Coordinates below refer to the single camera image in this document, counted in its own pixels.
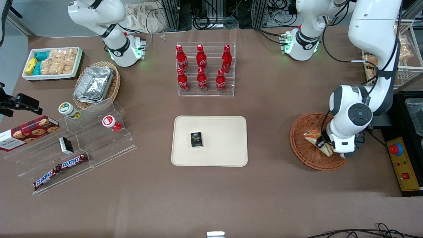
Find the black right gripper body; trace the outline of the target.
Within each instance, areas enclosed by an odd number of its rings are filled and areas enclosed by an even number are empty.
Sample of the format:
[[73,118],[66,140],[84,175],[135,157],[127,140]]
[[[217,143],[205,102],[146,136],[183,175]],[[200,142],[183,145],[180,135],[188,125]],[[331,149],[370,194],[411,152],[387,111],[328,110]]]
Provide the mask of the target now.
[[0,83],[0,113],[6,117],[12,117],[14,114],[15,101],[13,97],[4,91],[5,84]]

